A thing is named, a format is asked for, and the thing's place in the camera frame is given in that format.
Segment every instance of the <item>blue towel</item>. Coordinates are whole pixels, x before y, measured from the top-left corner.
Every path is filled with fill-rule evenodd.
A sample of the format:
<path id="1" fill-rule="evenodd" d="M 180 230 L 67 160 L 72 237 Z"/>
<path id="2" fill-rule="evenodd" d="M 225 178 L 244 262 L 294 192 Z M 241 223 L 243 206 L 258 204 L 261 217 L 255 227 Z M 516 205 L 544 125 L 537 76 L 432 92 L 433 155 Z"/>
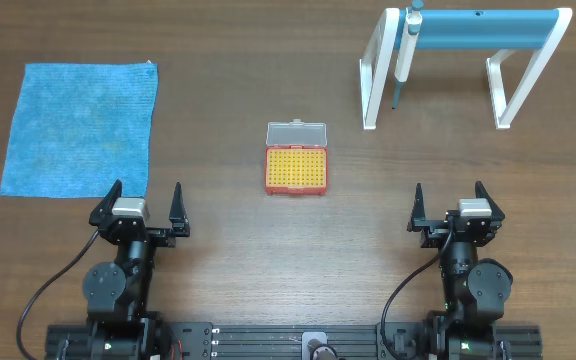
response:
<path id="1" fill-rule="evenodd" d="M 144 196 L 157 65 L 28 64 L 1 195 Z"/>

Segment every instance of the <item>wooden table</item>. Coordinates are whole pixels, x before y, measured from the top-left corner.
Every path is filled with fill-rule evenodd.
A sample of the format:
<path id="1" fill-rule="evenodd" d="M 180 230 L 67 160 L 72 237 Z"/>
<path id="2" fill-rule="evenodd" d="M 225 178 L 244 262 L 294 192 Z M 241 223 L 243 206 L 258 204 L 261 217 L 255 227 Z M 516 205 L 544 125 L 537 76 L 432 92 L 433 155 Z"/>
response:
<path id="1" fill-rule="evenodd" d="M 482 180 L 506 212 L 480 251 L 514 274 L 506 322 L 540 324 L 547 359 L 576 359 L 576 2 L 462 0 L 429 8 L 572 6 L 568 33 L 508 131 L 495 130 L 484 59 L 419 52 L 400 108 L 385 90 L 377 131 L 361 129 L 357 60 L 389 1 L 0 1 L 0 180 L 12 115 L 32 62 L 159 64 L 147 200 L 167 223 L 174 183 L 193 233 L 162 250 L 149 308 L 172 321 L 374 324 L 390 292 L 433 251 L 405 231 L 415 184 L 443 217 Z M 516 86 L 528 54 L 504 63 Z M 324 197 L 263 189 L 269 121 L 328 125 Z M 0 197 L 0 358 L 30 296 L 84 245 L 98 199 Z M 81 323 L 84 274 L 114 258 L 98 241 L 52 285 L 24 339 Z M 439 272 L 391 309 L 415 321 L 443 306 Z"/>

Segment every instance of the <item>white stand leg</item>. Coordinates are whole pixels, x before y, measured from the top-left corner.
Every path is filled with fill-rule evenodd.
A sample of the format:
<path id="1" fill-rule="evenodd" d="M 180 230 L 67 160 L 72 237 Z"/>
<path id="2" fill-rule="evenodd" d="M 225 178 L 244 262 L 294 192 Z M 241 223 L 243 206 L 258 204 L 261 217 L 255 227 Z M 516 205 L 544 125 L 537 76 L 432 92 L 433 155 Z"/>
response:
<path id="1" fill-rule="evenodd" d="M 570 18 L 572 17 L 572 9 L 560 8 L 559 18 L 555 23 L 552 31 L 546 38 L 544 46 L 533 52 L 528 67 L 524 76 L 517 86 L 517 90 L 513 94 L 510 102 L 506 104 L 506 94 L 504 93 L 504 85 L 501 78 L 501 62 L 514 53 L 514 50 L 500 50 L 494 56 L 486 60 L 486 69 L 488 70 L 488 82 L 490 85 L 490 97 L 492 100 L 493 112 L 495 115 L 495 126 L 497 129 L 508 129 L 512 119 L 517 115 L 517 111 L 523 104 L 524 100 L 530 93 L 533 85 L 539 78 L 542 70 L 548 63 L 548 60 L 555 52 L 559 41 L 563 37 Z"/>
<path id="2" fill-rule="evenodd" d="M 399 9 L 384 10 L 370 37 L 364 56 L 359 59 L 364 130 L 374 130 L 377 127 L 377 113 L 388 76 L 390 58 L 395 47 L 398 24 Z"/>

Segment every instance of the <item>transparent lid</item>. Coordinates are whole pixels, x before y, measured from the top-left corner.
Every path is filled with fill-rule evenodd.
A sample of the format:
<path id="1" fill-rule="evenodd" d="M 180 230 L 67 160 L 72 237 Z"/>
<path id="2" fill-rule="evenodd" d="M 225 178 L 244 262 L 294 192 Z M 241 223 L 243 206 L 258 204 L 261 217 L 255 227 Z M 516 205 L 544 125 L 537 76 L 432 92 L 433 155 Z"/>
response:
<path id="1" fill-rule="evenodd" d="M 326 124 L 303 123 L 295 119 L 289 123 L 268 123 L 266 146 L 320 146 L 328 145 Z"/>

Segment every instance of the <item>black cable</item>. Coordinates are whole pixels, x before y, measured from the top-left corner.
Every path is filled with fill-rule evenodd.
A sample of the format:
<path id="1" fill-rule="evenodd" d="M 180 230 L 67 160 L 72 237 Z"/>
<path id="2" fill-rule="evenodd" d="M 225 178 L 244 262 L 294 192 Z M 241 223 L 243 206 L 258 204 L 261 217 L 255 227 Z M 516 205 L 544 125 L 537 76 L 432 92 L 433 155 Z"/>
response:
<path id="1" fill-rule="evenodd" d="M 66 273 L 66 271 L 70 270 L 71 267 L 73 267 L 86 253 L 86 251 L 88 251 L 88 249 L 90 249 L 90 246 L 92 246 L 92 244 L 95 242 L 95 240 L 97 239 L 97 236 L 99 235 L 99 231 L 95 230 L 95 232 L 92 234 L 92 236 L 90 237 L 90 240 L 88 240 L 88 243 L 86 243 L 86 245 L 84 246 L 83 249 L 81 249 L 81 251 L 79 252 L 79 254 L 77 254 L 77 256 L 75 256 L 74 259 L 72 259 L 72 261 L 70 262 L 70 264 L 66 265 L 66 267 L 64 267 L 63 269 L 61 269 L 61 271 L 59 271 L 58 273 L 56 273 L 55 275 L 53 275 L 53 277 L 50 278 L 50 280 L 46 281 L 45 284 L 43 284 L 39 290 L 37 290 L 37 292 L 35 293 L 35 295 L 32 296 L 32 298 L 30 299 L 30 301 L 28 302 L 28 305 L 26 305 L 26 308 L 24 309 L 24 312 L 21 314 L 21 317 L 19 318 L 19 322 L 17 323 L 17 347 L 19 348 L 19 351 L 21 351 L 21 353 L 24 355 L 24 357 L 28 360 L 37 360 L 36 358 L 34 358 L 32 355 L 30 355 L 30 353 L 26 350 L 26 348 L 24 347 L 24 343 L 21 340 L 21 328 L 24 326 L 24 320 L 26 320 L 26 316 L 28 315 L 28 312 L 30 311 L 30 308 L 32 307 L 32 305 L 35 303 L 35 301 L 37 300 L 37 298 L 39 297 L 39 295 L 41 295 L 42 292 L 44 292 L 44 290 L 46 290 L 46 288 L 48 286 L 50 286 L 50 284 L 52 284 L 55 280 L 59 279 L 59 277 L 63 274 Z"/>
<path id="2" fill-rule="evenodd" d="M 448 238 L 446 239 L 446 242 L 444 242 L 444 245 L 441 247 L 441 250 L 439 250 L 437 255 L 435 255 L 432 259 L 430 259 L 430 261 L 421 266 L 419 269 L 413 271 L 412 274 L 408 275 L 408 277 L 405 278 L 404 281 L 402 281 L 401 284 L 399 284 L 399 286 L 397 286 L 392 295 L 390 295 L 390 298 L 388 298 L 388 301 L 386 302 L 386 306 L 384 306 L 384 312 L 381 314 L 381 331 L 380 331 L 381 340 L 383 341 L 386 350 L 388 350 L 390 355 L 394 357 L 396 360 L 412 360 L 417 357 L 417 354 L 413 355 L 412 357 L 402 357 L 397 355 L 397 353 L 395 353 L 395 351 L 392 349 L 392 347 L 394 346 L 394 342 L 389 341 L 386 338 L 386 315 L 388 314 L 388 309 L 390 309 L 390 304 L 392 304 L 393 300 L 395 300 L 395 297 L 397 296 L 397 294 L 399 294 L 401 289 L 404 288 L 404 286 L 406 286 L 412 279 L 414 279 L 415 276 L 419 275 L 421 272 L 432 266 L 432 264 L 437 262 L 437 260 L 441 258 L 444 252 L 446 252 L 448 245 L 450 245 L 450 242 L 452 241 L 452 235 L 453 235 L 452 222 L 449 224 L 449 229 L 450 233 L 448 234 Z"/>

